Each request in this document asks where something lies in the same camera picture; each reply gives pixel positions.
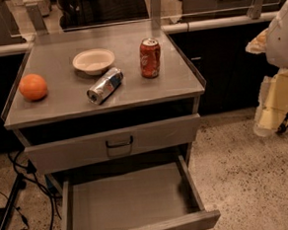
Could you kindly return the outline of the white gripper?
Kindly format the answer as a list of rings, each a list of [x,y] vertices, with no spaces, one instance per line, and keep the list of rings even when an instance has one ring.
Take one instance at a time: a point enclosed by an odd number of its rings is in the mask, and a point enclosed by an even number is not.
[[[267,30],[246,45],[251,54],[266,53],[266,60],[279,68],[273,77],[264,76],[260,83],[258,107],[252,131],[257,136],[270,136],[288,113],[288,0],[276,14]]]

